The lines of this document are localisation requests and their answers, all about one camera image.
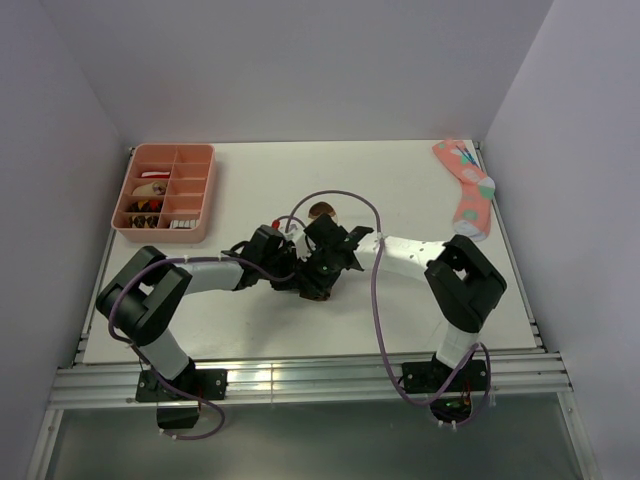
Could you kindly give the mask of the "brown striped sock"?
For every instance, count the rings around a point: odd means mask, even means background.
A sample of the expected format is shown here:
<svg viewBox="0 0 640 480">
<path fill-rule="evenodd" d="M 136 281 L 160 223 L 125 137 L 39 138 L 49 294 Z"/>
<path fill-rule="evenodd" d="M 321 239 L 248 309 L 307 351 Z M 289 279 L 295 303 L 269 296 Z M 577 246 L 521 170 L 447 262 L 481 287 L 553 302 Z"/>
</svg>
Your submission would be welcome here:
<svg viewBox="0 0 640 480">
<path fill-rule="evenodd" d="M 340 247 L 347 233 L 335 223 L 326 206 L 326 202 L 319 202 L 311 207 L 315 215 L 304 232 L 312 250 L 297 272 L 301 281 L 300 296 L 315 301 L 330 297 L 331 289 L 345 266 L 344 251 Z"/>
</svg>

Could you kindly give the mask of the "white black striped sock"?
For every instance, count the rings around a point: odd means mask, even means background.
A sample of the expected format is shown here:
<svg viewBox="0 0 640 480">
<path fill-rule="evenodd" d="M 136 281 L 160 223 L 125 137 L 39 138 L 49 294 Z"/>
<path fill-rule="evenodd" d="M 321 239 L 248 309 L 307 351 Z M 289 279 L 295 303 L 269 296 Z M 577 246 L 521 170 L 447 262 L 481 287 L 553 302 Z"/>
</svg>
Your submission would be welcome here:
<svg viewBox="0 0 640 480">
<path fill-rule="evenodd" d="M 194 230 L 199 226 L 199 219 L 173 219 L 169 223 L 172 230 Z"/>
</svg>

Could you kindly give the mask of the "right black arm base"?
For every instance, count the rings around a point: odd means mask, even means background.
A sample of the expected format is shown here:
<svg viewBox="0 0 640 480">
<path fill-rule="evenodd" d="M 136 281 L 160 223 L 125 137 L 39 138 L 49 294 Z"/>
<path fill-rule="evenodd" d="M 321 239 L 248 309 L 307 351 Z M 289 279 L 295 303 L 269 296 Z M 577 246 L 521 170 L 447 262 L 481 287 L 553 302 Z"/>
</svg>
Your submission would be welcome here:
<svg viewBox="0 0 640 480">
<path fill-rule="evenodd" d="M 434 395 L 453 372 L 435 357 L 429 361 L 404 362 L 398 383 L 409 395 Z M 458 427 L 491 404 L 490 367 L 485 360 L 470 359 L 452 378 L 444 394 L 429 409 L 442 424 Z"/>
</svg>

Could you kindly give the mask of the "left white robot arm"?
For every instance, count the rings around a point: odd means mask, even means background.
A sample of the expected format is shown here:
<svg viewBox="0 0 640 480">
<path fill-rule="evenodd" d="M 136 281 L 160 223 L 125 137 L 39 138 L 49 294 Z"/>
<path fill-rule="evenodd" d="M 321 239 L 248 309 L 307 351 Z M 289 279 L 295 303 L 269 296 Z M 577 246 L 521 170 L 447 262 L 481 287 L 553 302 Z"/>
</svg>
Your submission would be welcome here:
<svg viewBox="0 0 640 480">
<path fill-rule="evenodd" d="M 296 263 L 294 244 L 268 225 L 216 256 L 169 258 L 145 246 L 98 294 L 95 307 L 107 319 L 112 338 L 158 372 L 159 388 L 172 399 L 183 399 L 194 389 L 195 366 L 169 329 L 183 297 L 240 291 L 261 280 L 286 283 Z"/>
</svg>

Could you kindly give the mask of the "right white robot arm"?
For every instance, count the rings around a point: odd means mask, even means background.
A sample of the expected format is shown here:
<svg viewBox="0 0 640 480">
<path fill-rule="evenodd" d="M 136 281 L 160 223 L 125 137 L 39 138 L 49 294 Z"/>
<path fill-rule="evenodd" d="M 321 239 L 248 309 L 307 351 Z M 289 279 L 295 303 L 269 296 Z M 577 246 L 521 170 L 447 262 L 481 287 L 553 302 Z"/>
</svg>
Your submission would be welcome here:
<svg viewBox="0 0 640 480">
<path fill-rule="evenodd" d="M 489 314 L 507 290 L 506 280 L 468 237 L 454 235 L 444 242 L 386 236 L 371 227 L 352 231 L 322 214 L 305 229 L 311 248 L 301 258 L 301 277 L 321 297 L 328 282 L 344 270 L 369 271 L 370 295 L 379 350 L 386 352 L 378 305 L 377 277 L 381 271 L 426 281 L 448 326 L 435 353 L 433 378 L 452 390 L 468 374 L 466 362 L 478 346 Z"/>
</svg>

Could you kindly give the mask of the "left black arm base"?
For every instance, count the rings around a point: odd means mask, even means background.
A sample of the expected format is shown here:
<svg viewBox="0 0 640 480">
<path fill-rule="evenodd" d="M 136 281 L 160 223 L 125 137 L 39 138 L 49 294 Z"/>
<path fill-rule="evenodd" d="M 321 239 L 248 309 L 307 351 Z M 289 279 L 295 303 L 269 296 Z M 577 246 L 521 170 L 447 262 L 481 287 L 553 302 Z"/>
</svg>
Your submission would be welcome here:
<svg viewBox="0 0 640 480">
<path fill-rule="evenodd" d="M 226 396 L 226 369 L 195 369 L 170 382 L 154 370 L 144 370 L 138 378 L 134 400 L 139 404 L 156 405 L 156 423 L 160 431 L 180 440 L 198 440 L 218 433 L 226 415 L 216 401 Z M 215 412 L 218 424 L 206 433 L 189 433 L 204 414 Z"/>
</svg>

